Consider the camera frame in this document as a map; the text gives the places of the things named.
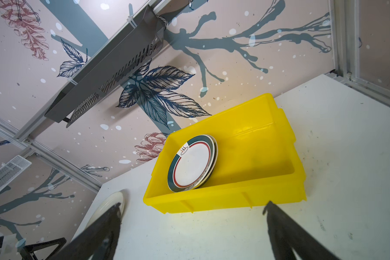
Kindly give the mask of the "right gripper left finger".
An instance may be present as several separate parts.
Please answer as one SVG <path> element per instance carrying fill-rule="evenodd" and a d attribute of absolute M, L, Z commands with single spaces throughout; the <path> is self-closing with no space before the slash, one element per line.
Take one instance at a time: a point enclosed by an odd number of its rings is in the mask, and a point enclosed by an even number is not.
<path fill-rule="evenodd" d="M 109 208 L 52 260 L 112 260 L 121 226 L 120 204 Z"/>

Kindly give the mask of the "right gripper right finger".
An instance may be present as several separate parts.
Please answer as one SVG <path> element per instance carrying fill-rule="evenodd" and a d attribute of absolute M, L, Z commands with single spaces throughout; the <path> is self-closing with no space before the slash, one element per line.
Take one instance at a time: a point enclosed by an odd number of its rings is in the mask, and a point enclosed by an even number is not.
<path fill-rule="evenodd" d="M 267 215 L 268 234 L 276 260 L 337 260 L 332 252 L 298 225 L 282 209 L 269 202 L 263 214 Z"/>

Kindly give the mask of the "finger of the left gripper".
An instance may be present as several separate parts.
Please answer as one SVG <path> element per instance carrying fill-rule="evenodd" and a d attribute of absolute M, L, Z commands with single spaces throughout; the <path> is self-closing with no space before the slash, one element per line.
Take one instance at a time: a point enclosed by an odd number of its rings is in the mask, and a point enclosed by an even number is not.
<path fill-rule="evenodd" d="M 65 238 L 58 238 L 58 239 L 51 240 L 48 242 L 26 245 L 26 246 L 21 248 L 19 253 L 20 253 L 23 260 L 38 260 L 37 256 L 35 255 L 36 251 L 57 245 L 57 247 L 47 257 L 47 260 L 49 260 L 51 257 L 56 255 L 63 248 L 63 246 L 66 243 L 67 243 L 67 240 Z"/>

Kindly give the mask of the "plain cream plate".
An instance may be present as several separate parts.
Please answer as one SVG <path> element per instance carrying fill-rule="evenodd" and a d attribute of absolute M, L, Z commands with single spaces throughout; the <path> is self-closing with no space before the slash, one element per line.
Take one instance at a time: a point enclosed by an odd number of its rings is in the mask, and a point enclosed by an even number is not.
<path fill-rule="evenodd" d="M 92 225 L 98 218 L 100 218 L 111 207 L 119 205 L 120 215 L 122 216 L 125 208 L 125 195 L 122 192 L 115 192 L 108 196 L 94 211 L 89 219 L 86 228 Z"/>

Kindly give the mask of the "small green rimmed plate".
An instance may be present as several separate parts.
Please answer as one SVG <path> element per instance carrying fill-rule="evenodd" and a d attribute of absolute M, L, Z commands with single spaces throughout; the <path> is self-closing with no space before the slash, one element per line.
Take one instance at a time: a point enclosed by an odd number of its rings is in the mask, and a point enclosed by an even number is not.
<path fill-rule="evenodd" d="M 169 189 L 172 192 L 196 189 L 211 167 L 214 151 L 214 144 L 207 134 L 188 140 L 176 153 L 169 167 Z"/>

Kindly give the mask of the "green red rimmed plate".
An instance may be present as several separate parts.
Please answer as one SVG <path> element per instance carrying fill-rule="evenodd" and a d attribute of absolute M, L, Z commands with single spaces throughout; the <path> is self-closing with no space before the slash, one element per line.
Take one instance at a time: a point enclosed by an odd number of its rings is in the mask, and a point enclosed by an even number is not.
<path fill-rule="evenodd" d="M 198 186 L 196 186 L 197 189 L 200 189 L 210 179 L 212 172 L 215 168 L 215 165 L 217 162 L 217 157 L 218 157 L 218 145 L 217 145 L 215 138 L 212 135 L 207 134 L 207 136 L 212 140 L 212 142 L 214 144 L 214 155 L 213 155 L 211 167 L 210 167 L 206 177 L 200 182 L 200 184 Z"/>

